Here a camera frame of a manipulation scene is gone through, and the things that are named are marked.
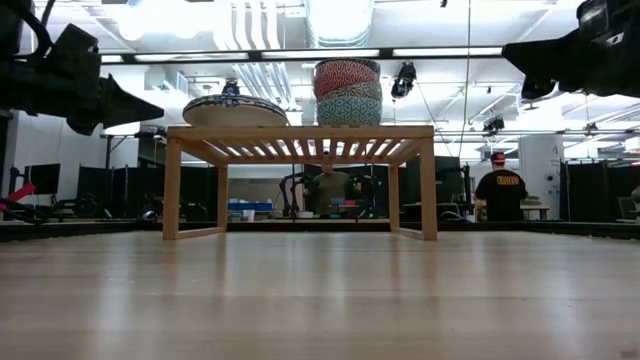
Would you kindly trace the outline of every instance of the white bowl with blue pattern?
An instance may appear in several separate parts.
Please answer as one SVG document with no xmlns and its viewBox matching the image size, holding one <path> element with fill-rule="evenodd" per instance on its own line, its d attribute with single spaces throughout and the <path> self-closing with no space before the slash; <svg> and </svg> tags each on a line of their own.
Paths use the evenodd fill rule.
<svg viewBox="0 0 640 360">
<path fill-rule="evenodd" d="M 208 95 L 182 111 L 193 126 L 286 126 L 287 115 L 269 100 L 244 95 Z"/>
<path fill-rule="evenodd" d="M 336 97 L 318 101 L 318 125 L 376 126 L 382 121 L 382 102 L 364 97 Z"/>
</svg>

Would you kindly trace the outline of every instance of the computer screen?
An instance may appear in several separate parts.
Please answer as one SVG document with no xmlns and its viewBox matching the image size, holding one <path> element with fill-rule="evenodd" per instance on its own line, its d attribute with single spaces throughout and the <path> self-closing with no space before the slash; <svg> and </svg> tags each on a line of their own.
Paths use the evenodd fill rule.
<svg viewBox="0 0 640 360">
<path fill-rule="evenodd" d="M 60 182 L 60 164 L 27 166 L 24 171 L 28 175 L 25 179 L 36 187 L 36 195 L 56 194 Z"/>
</svg>

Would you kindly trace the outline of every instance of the wooden floor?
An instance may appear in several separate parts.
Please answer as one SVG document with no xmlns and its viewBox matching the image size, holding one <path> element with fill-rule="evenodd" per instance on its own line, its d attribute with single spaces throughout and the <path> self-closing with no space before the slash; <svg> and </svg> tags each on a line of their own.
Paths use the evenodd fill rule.
<svg viewBox="0 0 640 360">
<path fill-rule="evenodd" d="M 0 244 L 0 359 L 638 359 L 640 245 L 531 233 Z"/>
</svg>

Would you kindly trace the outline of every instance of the green shirt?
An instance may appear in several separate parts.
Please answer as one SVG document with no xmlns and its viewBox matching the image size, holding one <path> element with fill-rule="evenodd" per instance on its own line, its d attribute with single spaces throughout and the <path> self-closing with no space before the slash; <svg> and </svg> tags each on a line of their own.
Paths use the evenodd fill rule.
<svg viewBox="0 0 640 360">
<path fill-rule="evenodd" d="M 316 198 L 316 213 L 326 215 L 331 213 L 331 199 L 345 198 L 345 187 L 349 182 L 349 175 L 334 171 L 330 174 L 320 174 L 315 177 L 318 182 L 318 196 Z"/>
</svg>

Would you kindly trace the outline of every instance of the red patterned bowl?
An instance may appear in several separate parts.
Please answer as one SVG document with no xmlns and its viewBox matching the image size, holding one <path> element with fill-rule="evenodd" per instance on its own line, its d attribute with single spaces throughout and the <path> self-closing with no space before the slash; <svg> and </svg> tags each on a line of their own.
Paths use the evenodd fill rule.
<svg viewBox="0 0 640 360">
<path fill-rule="evenodd" d="M 313 93 L 321 98 L 328 92 L 363 82 L 379 82 L 380 74 L 357 61 L 344 59 L 318 63 L 313 78 Z"/>
</svg>

